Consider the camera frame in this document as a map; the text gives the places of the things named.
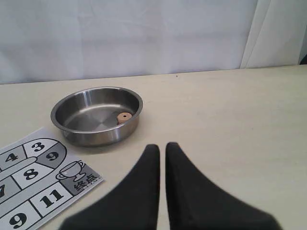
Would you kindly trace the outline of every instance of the metal bowl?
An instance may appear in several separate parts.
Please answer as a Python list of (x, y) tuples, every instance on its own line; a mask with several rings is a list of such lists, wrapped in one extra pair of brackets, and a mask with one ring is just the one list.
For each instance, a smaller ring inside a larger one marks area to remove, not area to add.
[[(120, 87), (99, 87), (73, 93), (51, 111), (51, 121), (74, 145), (95, 147), (128, 137), (137, 127), (143, 108), (141, 97)], [(132, 118), (118, 124), (117, 116), (128, 112)]]

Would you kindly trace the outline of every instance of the table surface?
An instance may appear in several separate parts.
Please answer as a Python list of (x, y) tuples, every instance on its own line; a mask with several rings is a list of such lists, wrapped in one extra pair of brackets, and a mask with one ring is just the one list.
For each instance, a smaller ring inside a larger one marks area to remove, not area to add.
[[(66, 95), (98, 86), (126, 87), (144, 101), (137, 130), (121, 143), (79, 148), (50, 121)], [(284, 230), (302, 230), (307, 211), (307, 66), (0, 85), (0, 147), (46, 127), (106, 181), (41, 229), (112, 190), (147, 144), (161, 151), (159, 230), (169, 229), (165, 145), (178, 142), (224, 190), (273, 214)]]

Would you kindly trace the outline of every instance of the wooden disc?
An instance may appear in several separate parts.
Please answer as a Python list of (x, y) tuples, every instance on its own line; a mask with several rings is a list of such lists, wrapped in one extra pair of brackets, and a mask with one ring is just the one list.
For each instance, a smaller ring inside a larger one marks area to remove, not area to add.
[(117, 116), (117, 121), (119, 124), (121, 124), (121, 123), (128, 121), (130, 118), (132, 118), (131, 113), (120, 113)]

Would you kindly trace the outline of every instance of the bowl rim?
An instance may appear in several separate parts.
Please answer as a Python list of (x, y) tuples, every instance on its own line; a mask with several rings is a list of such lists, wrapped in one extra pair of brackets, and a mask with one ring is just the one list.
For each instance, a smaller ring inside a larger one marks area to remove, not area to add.
[[(107, 128), (107, 129), (104, 129), (104, 130), (101, 130), (101, 131), (81, 131), (81, 130), (77, 130), (77, 129), (70, 129), (70, 128), (67, 128), (63, 125), (61, 125), (57, 119), (56, 119), (56, 112), (58, 110), (58, 108), (65, 102), (67, 101), (69, 98), (72, 98), (80, 93), (83, 93), (83, 92), (87, 92), (89, 90), (101, 90), (101, 89), (115, 89), (115, 90), (124, 90), (124, 91), (127, 91), (128, 93), (131, 93), (133, 96), (136, 97), (136, 99), (139, 101), (139, 108), (138, 110), (135, 112), (135, 114), (132, 116), (132, 118), (130, 118), (128, 121), (124, 122), (124, 123), (121, 123), (117, 126), (113, 126), (111, 128)], [(108, 132), (108, 131), (111, 131), (111, 130), (114, 130), (114, 129), (118, 129), (120, 127), (123, 127), (123, 126), (126, 126), (127, 124), (131, 123), (133, 120), (137, 119), (139, 114), (141, 113), (143, 109), (143, 100), (142, 98), (134, 91), (130, 90), (130, 89), (127, 89), (127, 88), (122, 88), (122, 87), (115, 87), (115, 86), (102, 86), (102, 87), (93, 87), (93, 88), (89, 88), (89, 89), (85, 89), (85, 90), (80, 90), (80, 91), (77, 91), (77, 92), (74, 92), (74, 93), (71, 93), (69, 94), (68, 96), (62, 98), (60, 101), (58, 101), (54, 107), (52, 108), (51, 110), (51, 113), (50, 113), (50, 118), (51, 118), (51, 121), (52, 123), (57, 127), (59, 128), (60, 130), (62, 131), (67, 131), (67, 132), (70, 132), (70, 133), (75, 133), (75, 134), (97, 134), (97, 133), (104, 133), (104, 132)]]

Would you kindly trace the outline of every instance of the printed number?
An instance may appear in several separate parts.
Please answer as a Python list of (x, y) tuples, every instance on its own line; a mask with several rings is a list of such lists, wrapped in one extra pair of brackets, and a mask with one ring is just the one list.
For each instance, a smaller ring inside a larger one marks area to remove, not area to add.
[(14, 161), (18, 159), (18, 156), (15, 156), (14, 153), (11, 153), (8, 158), (5, 160), (5, 162), (8, 162), (8, 161)]
[[(60, 193), (58, 193), (57, 190), (53, 190), (49, 195), (50, 196), (53, 195), (56, 198), (56, 201), (64, 197)], [(43, 201), (45, 203), (46, 208), (54, 204), (54, 202), (51, 202), (47, 196), (43, 196), (43, 198), (41, 198), (40, 201)]]
[(4, 187), (5, 187), (5, 184), (0, 186), (0, 198), (4, 196)]
[(59, 154), (57, 152), (48, 153), (46, 156), (46, 158), (49, 159), (50, 161), (54, 161), (58, 157), (59, 157)]
[(38, 172), (34, 171), (34, 169), (29, 169), (25, 171), (24, 176), (26, 180), (31, 180), (38, 175)]
[(42, 150), (45, 146), (42, 145), (42, 142), (38, 142), (38, 143), (35, 143), (34, 145), (32, 145), (31, 147), (35, 148), (34, 152), (38, 152), (38, 151)]
[(24, 225), (27, 221), (27, 216), (24, 213), (18, 213), (10, 219), (10, 224), (15, 225), (13, 228), (17, 229)]

